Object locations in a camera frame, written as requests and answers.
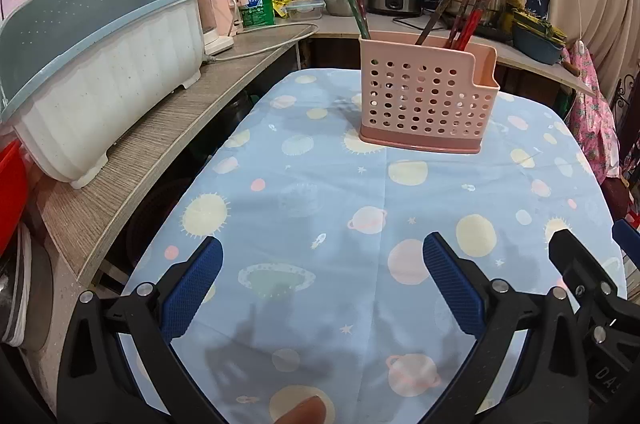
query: green bottle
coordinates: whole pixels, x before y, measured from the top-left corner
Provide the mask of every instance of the green bottle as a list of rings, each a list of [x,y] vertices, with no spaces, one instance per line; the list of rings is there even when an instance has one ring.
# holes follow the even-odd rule
[[[259,27],[275,23],[271,0],[249,0],[248,5],[240,7],[240,14],[245,27]]]

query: white plastic basket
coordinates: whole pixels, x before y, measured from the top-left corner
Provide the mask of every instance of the white plastic basket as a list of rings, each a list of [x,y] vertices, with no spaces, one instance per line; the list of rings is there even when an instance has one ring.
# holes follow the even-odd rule
[[[107,163],[118,137],[174,88],[200,77],[197,0],[154,5],[89,36],[98,39],[55,70],[6,121],[47,175],[83,187]]]

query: pink plastic utensil holder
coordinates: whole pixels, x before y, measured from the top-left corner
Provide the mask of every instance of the pink plastic utensil holder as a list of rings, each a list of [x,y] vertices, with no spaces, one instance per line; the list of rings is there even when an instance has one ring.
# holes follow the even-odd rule
[[[478,153],[495,96],[493,47],[444,49],[446,38],[370,33],[360,39],[363,141],[422,151]]]

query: red container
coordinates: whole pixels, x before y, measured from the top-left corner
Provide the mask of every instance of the red container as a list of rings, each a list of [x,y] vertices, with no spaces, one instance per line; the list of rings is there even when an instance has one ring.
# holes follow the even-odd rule
[[[27,202],[27,172],[20,157],[20,142],[12,141],[0,152],[0,256]]]

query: pink appliance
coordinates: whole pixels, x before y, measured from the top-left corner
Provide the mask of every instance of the pink appliance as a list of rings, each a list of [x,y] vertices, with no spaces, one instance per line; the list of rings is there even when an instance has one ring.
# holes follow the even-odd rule
[[[249,0],[236,0],[238,7]],[[205,53],[217,54],[231,48],[233,36],[242,27],[239,10],[232,0],[198,0],[200,22],[204,34]]]

